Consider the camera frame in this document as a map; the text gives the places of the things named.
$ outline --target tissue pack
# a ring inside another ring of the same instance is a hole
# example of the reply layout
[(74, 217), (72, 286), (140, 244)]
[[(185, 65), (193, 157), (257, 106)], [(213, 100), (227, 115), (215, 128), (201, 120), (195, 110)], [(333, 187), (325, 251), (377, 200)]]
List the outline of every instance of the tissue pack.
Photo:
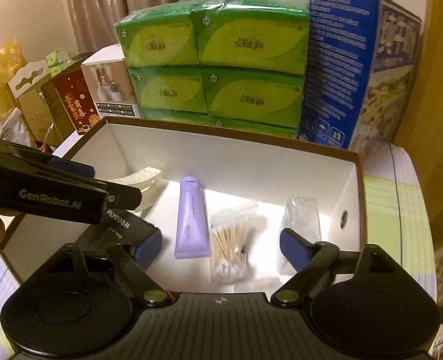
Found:
[(141, 108), (206, 114), (199, 68), (131, 67), (130, 76)]
[(129, 67), (198, 64), (191, 13), (197, 1), (132, 12), (115, 24)]
[(297, 128), (304, 78), (262, 70), (202, 67), (208, 113)]
[(202, 65), (305, 74), (305, 0), (205, 0), (191, 16)]

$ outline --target lavender cosmetic tube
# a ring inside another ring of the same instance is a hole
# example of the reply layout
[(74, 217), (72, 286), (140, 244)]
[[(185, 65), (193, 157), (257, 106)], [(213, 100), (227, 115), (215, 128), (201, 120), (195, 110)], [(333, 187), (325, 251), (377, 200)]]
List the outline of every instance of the lavender cosmetic tube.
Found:
[(180, 182), (175, 257), (193, 259), (210, 255), (200, 182), (195, 177), (185, 177)]

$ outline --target white product box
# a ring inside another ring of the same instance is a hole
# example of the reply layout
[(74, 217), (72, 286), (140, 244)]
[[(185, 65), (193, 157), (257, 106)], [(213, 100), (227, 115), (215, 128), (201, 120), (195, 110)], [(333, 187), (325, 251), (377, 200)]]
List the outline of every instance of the white product box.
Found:
[(133, 85), (119, 44), (107, 46), (81, 65), (98, 115), (141, 118)]

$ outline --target small box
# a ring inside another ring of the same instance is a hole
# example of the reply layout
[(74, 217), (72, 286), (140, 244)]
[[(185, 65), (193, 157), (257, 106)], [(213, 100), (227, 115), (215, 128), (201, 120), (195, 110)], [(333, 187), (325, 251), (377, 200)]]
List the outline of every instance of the small box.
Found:
[(129, 67), (198, 64), (190, 15), (197, 1), (135, 11), (115, 24)]
[(130, 68), (141, 108), (206, 114), (201, 70), (196, 67)]
[[(100, 120), (81, 71), (83, 60), (80, 59), (50, 80), (78, 134), (85, 134)], [(51, 101), (56, 103), (53, 91), (49, 92)]]
[(202, 65), (305, 74), (306, 0), (206, 0), (192, 19)]
[(98, 115), (141, 117), (119, 44), (97, 51), (81, 64)]
[[(8, 86), (17, 99), (17, 107), (21, 109), (34, 139), (43, 142), (46, 137), (48, 145), (57, 147), (74, 128), (63, 107), (62, 112), (56, 112), (45, 100), (42, 88), (50, 78), (45, 60), (30, 62), (18, 70)], [(47, 135), (52, 124), (53, 129)]]
[(253, 69), (203, 67), (208, 113), (274, 126), (297, 128), (303, 76)]
[(405, 106), (421, 20), (390, 0), (310, 0), (300, 139), (367, 153)]

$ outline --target plastic bag of cotton swabs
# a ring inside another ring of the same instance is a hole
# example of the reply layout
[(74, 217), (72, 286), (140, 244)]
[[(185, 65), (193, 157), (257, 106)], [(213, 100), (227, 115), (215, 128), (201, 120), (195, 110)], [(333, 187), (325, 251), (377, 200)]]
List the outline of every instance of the plastic bag of cotton swabs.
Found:
[(232, 284), (249, 271), (245, 243), (258, 211), (258, 202), (216, 212), (210, 217), (211, 281)]

